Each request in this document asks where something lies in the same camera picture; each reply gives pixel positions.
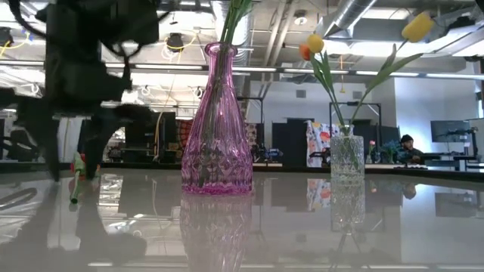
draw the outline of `black cap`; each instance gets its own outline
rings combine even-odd
[[[413,141],[414,139],[408,135],[408,134],[405,134],[403,135],[402,139],[400,140],[400,143],[403,144],[405,142],[408,142],[408,141]]]

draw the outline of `white wall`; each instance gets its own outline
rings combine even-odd
[[[260,82],[251,82],[251,96],[259,94]],[[296,98],[296,90],[306,90],[306,98]],[[341,93],[341,84],[335,83],[334,90],[337,92],[338,102],[354,101],[352,93],[354,91],[365,91],[364,84],[345,83],[345,93]],[[371,102],[371,94],[365,98],[365,102]],[[247,121],[260,122],[259,102],[254,101],[249,106]],[[270,147],[272,143],[272,123],[286,122],[287,118],[308,118],[316,122],[328,123],[330,98],[321,84],[304,83],[301,85],[292,82],[273,82],[264,100],[264,129],[265,144]],[[350,119],[355,108],[342,106],[343,118]],[[378,120],[378,116],[368,107],[362,107],[358,111],[357,119]],[[333,124],[339,123],[336,114],[333,114]]]
[[[396,127],[395,79],[388,79],[371,91],[373,102],[381,104],[382,125]]]
[[[471,65],[461,73],[473,73]],[[396,120],[401,134],[409,134],[417,149],[447,152],[443,143],[432,143],[430,121],[477,117],[475,82],[455,79],[395,79]],[[451,144],[451,151],[463,151]]]

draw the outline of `tulip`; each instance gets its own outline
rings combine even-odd
[[[308,37],[307,44],[309,46],[309,50],[311,50],[313,54],[318,54],[318,53],[321,53],[321,51],[323,51],[324,42],[319,35],[316,35],[316,34],[310,35]]]
[[[311,56],[309,55],[309,46],[306,44],[299,45],[299,54],[303,58],[303,60],[311,60]]]
[[[419,42],[430,32],[433,24],[429,14],[422,12],[402,30],[402,36],[409,42]]]

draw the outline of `ceiling duct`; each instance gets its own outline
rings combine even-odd
[[[339,36],[352,38],[352,28],[377,0],[342,0],[335,13],[329,16],[328,23],[323,20],[322,30],[318,33],[323,37]]]

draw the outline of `man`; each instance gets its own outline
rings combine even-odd
[[[403,162],[422,163],[420,156],[424,153],[414,148],[414,139],[410,135],[403,135],[402,139],[400,140],[400,144],[405,152],[405,155],[402,158]]]

